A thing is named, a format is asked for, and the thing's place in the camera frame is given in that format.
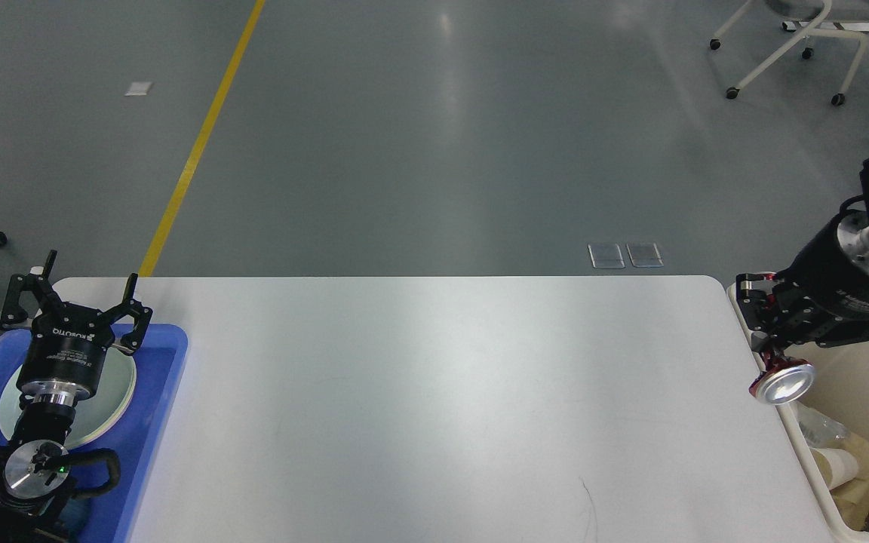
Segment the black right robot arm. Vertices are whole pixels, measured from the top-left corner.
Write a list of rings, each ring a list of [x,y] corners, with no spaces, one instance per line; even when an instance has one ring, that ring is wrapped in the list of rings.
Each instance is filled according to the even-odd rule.
[[[842,203],[787,268],[735,279],[735,302],[757,353],[869,342],[869,158],[859,179],[859,195]]]

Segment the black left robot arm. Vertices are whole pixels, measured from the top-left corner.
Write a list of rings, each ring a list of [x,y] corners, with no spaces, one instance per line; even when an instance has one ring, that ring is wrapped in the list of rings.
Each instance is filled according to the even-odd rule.
[[[152,310],[136,299],[136,274],[106,310],[62,299],[51,283],[56,258],[51,250],[41,271],[11,276],[0,314],[0,330],[31,334],[17,379],[21,414],[0,443],[0,542],[72,542],[68,511],[121,481],[115,450],[72,452],[66,440],[79,403],[99,392],[106,355],[135,353]]]

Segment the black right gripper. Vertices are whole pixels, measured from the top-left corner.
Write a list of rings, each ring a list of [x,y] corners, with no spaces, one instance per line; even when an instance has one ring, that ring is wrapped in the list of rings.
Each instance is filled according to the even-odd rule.
[[[778,275],[735,276],[735,303],[755,353],[869,342],[866,213],[836,214]]]

